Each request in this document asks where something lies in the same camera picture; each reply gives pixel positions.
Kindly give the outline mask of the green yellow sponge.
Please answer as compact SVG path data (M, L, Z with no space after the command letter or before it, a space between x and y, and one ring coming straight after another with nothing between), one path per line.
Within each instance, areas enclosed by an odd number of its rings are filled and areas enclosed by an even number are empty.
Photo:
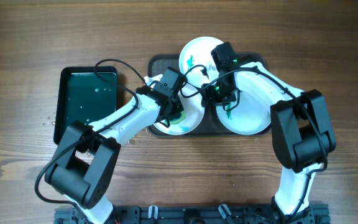
M173 124L179 124L179 123L182 122L184 119L185 119L185 114L184 114L184 112L182 111L182 112L180 112L180 113L178 113L178 114L175 114L175 115L173 115L173 116L170 116L170 117L168 118L168 121L169 121L169 123L170 123L171 125L173 125Z

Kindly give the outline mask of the white plate top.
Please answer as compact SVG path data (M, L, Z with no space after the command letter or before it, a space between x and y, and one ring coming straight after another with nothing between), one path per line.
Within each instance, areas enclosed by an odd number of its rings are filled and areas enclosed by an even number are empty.
M180 53L178 61L180 71L185 74L195 65L205 66L207 62L214 62L211 51L222 43L223 41L215 37L198 37L191 40L184 46ZM186 75L188 81L198 88L201 88L203 84L210 83L219 75L218 71L210 71L207 72L207 75L203 75L201 72L202 69L202 67L194 68Z

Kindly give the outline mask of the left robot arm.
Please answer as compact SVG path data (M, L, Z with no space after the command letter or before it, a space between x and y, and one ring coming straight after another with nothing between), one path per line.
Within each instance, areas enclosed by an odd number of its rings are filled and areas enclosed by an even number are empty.
M79 213L76 222L114 223L114 207L105 192L121 147L154 123L170 126L169 117L183 111L178 93L186 81L169 67L160 80L136 89L131 101L113 114L89 125L71 123L35 182L43 179L66 196L65 203Z

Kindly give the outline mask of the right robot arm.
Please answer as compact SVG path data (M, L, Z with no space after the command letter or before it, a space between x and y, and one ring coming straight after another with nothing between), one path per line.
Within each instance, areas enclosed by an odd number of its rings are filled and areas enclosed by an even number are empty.
M262 63L235 53L229 42L211 56L219 76L203 85L206 101L233 114L241 93L248 94L269 114L273 151L282 165L280 185L272 198L272 223L293 223L310 212L313 178L328 166L336 140L324 96L303 91L270 73Z

